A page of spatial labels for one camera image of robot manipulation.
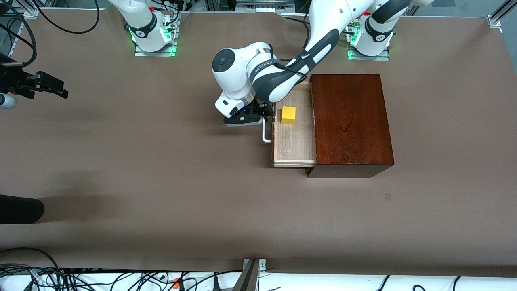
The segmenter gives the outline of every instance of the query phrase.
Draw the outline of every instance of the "table surface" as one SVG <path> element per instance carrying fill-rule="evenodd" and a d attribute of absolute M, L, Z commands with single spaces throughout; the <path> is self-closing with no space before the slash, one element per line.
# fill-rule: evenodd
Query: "table surface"
<path fill-rule="evenodd" d="M 78 30 L 95 19 L 48 15 Z M 213 55 L 266 41 L 294 56 L 299 23 L 194 14 L 170 58 L 132 56 L 115 9 L 85 35 L 30 24 L 27 71 L 63 79 L 70 97 L 0 112 L 2 194 L 48 210 L 0 226 L 2 247 L 40 247 L 64 267 L 221 270 L 266 257 L 290 272 L 517 271 L 517 77 L 485 19 L 403 18 L 391 61 L 348 61 L 341 43 L 314 70 L 380 74 L 395 165 L 371 179 L 273 168 L 261 128 L 227 128 L 214 108 Z M 18 45 L 14 58 L 28 57 Z"/>

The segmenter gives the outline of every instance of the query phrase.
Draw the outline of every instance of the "cable connector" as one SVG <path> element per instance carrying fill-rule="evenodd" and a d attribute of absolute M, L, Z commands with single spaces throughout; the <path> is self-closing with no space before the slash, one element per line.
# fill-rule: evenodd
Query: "cable connector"
<path fill-rule="evenodd" d="M 219 279 L 217 278 L 217 273 L 214 273 L 214 291 L 221 291 L 221 287 L 219 287 Z"/>

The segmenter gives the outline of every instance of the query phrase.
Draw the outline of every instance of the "black cylinder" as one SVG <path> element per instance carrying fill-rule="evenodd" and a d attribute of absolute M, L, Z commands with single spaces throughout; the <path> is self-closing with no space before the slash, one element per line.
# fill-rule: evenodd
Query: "black cylinder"
<path fill-rule="evenodd" d="M 35 223 L 43 210 L 43 203 L 38 199 L 0 195 L 0 223 Z"/>

